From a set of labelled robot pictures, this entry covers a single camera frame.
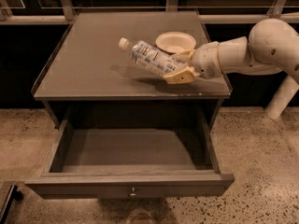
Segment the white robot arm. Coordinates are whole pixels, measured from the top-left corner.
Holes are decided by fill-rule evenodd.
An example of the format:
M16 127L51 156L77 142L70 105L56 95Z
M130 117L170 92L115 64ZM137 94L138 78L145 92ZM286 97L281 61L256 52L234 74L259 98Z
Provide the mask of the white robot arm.
M184 66L164 79L169 84L212 79L224 74L287 74L265 112L278 119L299 90L299 34L285 21L265 19L256 23L249 36L225 42L211 42L200 48L177 54Z

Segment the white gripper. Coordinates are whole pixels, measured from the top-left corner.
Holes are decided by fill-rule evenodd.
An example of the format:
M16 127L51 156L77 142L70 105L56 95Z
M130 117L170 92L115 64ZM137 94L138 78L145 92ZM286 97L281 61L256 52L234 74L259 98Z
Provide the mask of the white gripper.
M168 84L185 84L193 82L197 77L212 79L222 76L220 69L218 49L219 42L211 42L202 45L197 50L191 49L173 54L173 57L182 63L190 63L183 69L171 74L163 75Z

